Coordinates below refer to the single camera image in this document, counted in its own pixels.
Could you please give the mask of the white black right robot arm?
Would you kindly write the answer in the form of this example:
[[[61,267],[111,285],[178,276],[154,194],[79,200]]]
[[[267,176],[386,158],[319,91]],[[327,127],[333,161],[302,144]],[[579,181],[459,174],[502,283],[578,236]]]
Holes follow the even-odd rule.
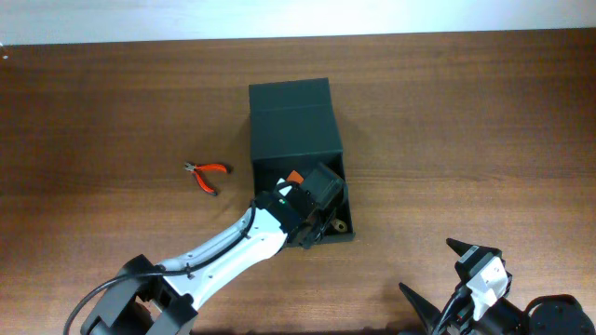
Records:
[[[443,308],[400,284],[426,334],[595,335],[594,323],[572,295],[541,296],[523,310],[512,304],[512,274],[500,249],[452,238],[446,244],[459,256],[454,269],[460,283]]]

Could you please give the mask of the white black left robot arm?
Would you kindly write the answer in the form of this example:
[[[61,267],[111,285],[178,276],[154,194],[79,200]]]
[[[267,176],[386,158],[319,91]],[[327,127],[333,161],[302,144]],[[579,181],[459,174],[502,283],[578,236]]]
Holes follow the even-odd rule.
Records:
[[[258,193],[229,228],[178,257],[151,263],[139,255],[93,289],[100,299],[83,334],[188,334],[201,306],[254,264],[284,248],[323,239],[347,200],[342,170],[317,163],[301,181],[279,179]]]

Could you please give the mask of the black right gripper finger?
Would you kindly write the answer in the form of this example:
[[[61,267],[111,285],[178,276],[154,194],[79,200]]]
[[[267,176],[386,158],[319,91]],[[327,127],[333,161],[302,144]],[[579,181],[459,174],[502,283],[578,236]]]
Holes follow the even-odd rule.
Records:
[[[464,257],[465,255],[470,255],[475,252],[475,247],[468,243],[453,239],[447,238],[446,244],[459,256]]]
[[[440,310],[404,283],[399,288],[418,315],[425,333],[432,333],[440,319]]]

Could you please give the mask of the orange scraper with wooden handle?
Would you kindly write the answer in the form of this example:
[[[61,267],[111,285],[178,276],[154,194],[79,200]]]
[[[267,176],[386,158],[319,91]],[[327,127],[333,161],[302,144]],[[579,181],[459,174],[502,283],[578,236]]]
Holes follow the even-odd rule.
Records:
[[[330,214],[335,211],[336,218],[329,229],[335,234],[347,233],[350,230],[347,221],[343,219],[344,214],[341,213],[347,203],[347,185],[336,173],[324,165],[319,165],[305,177],[293,170],[287,181],[295,182],[297,190],[305,196],[307,220],[319,212]]]

